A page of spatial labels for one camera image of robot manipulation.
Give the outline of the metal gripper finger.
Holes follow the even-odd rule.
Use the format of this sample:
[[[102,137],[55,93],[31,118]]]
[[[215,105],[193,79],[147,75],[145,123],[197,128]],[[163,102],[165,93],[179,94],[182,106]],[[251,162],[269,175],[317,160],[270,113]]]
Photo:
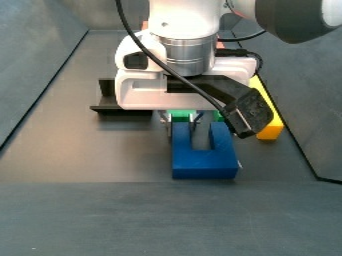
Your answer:
[[[161,123],[165,125],[166,130],[167,130],[167,135],[171,135],[171,114],[166,110],[159,110],[158,111],[159,116],[161,116]]]
[[[190,130],[195,131],[197,130],[197,126],[201,124],[202,122],[202,117],[205,115],[203,111],[195,111],[193,112],[189,117],[190,117]]]

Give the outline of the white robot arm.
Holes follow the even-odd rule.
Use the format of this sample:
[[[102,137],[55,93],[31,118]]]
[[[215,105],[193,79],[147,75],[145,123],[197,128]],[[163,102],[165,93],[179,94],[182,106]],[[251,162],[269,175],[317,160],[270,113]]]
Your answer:
[[[273,111],[249,80],[262,62],[219,49],[221,18],[233,13],[296,44],[342,26],[342,0],[149,0],[149,27],[130,32],[115,54],[115,96],[126,110],[218,109],[242,138]]]

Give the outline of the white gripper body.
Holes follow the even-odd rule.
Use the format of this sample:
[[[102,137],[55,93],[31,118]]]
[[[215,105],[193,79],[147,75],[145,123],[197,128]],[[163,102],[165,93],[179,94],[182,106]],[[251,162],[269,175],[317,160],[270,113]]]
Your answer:
[[[135,33],[143,46],[183,77],[231,78],[249,85],[257,69],[253,57],[215,57],[217,36],[197,39],[159,37],[149,29]],[[115,95],[126,110],[197,109],[214,106],[197,92],[171,92],[170,74],[146,56],[130,36],[122,40],[117,53]]]

